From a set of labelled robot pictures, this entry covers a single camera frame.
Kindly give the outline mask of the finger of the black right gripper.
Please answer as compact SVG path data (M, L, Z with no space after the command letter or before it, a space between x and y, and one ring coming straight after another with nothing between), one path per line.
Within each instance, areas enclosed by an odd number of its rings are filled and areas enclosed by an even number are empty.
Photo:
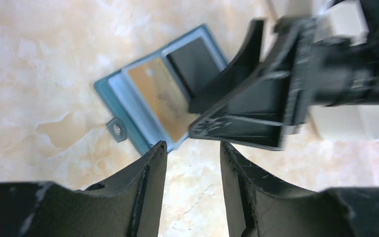
M189 103L189 112L202 114L239 86L259 65L265 20L250 21L238 53Z
M288 71L250 75L193 122L189 135L280 151L300 86Z

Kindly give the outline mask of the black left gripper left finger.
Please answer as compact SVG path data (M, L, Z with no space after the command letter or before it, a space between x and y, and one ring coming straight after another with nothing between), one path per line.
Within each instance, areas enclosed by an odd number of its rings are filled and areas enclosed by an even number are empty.
M83 191L50 181L0 183L0 237L155 237L166 167L160 141Z

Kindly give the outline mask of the gold credit card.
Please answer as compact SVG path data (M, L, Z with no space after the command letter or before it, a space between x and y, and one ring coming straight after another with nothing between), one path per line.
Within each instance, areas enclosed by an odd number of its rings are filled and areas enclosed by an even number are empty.
M172 142L177 143L197 118L188 113L188 102L161 58L157 57L127 70Z

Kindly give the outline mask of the blue leather card holder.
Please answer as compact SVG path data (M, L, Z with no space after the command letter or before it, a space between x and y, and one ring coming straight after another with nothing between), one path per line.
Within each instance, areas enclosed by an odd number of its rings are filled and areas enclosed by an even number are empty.
M94 83L113 116L107 129L141 155L159 141L176 150L198 117L188 112L190 101L226 66L208 26L195 27Z

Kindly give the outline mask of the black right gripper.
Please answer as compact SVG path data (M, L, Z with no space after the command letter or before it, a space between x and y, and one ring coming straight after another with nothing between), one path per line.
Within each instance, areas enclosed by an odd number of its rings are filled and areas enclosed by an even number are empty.
M291 103L293 123L304 122L310 106L379 105L379 0L360 0L368 31L354 43L351 31L323 36L323 16L305 14L278 18L279 38L292 33L290 76L296 84Z

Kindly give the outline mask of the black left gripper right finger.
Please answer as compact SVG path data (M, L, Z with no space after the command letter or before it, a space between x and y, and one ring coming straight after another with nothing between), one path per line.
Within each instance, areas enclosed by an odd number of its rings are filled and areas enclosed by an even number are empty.
M379 237L379 187L320 192L290 184L221 142L231 237Z

